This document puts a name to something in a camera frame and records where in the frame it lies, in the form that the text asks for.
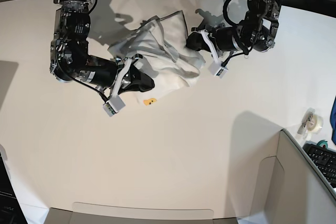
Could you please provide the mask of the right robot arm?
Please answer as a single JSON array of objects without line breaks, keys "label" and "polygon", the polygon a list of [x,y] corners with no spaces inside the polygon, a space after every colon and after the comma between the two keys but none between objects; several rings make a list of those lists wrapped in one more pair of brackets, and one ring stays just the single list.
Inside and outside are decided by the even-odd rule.
[{"label": "right robot arm", "polygon": [[54,38],[50,44],[50,73],[61,82],[76,82],[96,92],[104,102],[105,90],[117,94],[128,91],[147,92],[155,87],[154,80],[134,64],[142,55],[135,54],[130,66],[120,57],[114,60],[88,53],[90,14],[98,0],[54,0],[56,10]]}]

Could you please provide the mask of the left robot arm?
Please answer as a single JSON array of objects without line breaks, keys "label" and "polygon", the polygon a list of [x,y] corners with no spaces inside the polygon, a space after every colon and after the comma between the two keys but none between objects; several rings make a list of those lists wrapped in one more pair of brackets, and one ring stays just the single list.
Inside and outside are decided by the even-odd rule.
[{"label": "left robot arm", "polygon": [[213,59],[217,59],[220,52],[228,52],[229,56],[220,63],[222,67],[226,67],[232,58],[247,56],[252,50],[265,52],[273,48],[279,27],[281,0],[247,0],[247,12],[238,23],[229,17],[231,1],[224,1],[225,24],[193,28],[186,40],[187,48],[208,51]]}]

